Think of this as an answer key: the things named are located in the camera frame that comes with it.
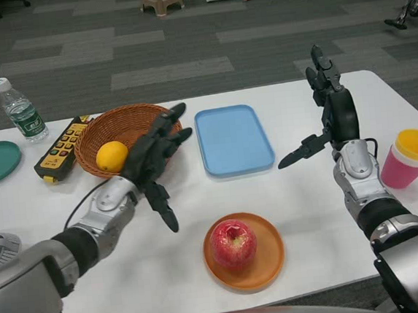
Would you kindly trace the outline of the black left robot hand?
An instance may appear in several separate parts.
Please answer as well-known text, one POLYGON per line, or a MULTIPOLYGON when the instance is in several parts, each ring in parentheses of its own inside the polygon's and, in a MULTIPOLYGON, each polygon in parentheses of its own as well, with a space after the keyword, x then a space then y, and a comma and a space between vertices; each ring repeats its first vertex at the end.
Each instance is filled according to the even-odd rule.
POLYGON ((136 141, 120 172, 121 177, 134 183, 138 191, 145 195, 152 210, 158 212, 175 233, 179 231, 179 223, 169 206, 169 194, 156 180, 165 171, 168 159, 193 133, 192 128, 183 128, 174 134, 171 132, 186 109, 182 102, 159 114, 150 130, 136 141))

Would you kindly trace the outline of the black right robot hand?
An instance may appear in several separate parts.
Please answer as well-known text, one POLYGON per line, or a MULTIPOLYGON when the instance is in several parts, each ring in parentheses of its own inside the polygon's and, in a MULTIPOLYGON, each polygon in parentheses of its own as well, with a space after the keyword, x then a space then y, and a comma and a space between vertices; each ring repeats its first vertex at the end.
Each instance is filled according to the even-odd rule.
POLYGON ((285 169, 301 159, 308 159, 331 144, 340 149, 346 142, 360 137, 360 125, 352 94, 340 83, 341 75, 334 62, 317 45, 311 48, 314 68, 305 75, 312 89, 315 104, 322 108, 322 134, 312 134, 301 141, 298 149, 280 160, 279 169, 285 169))

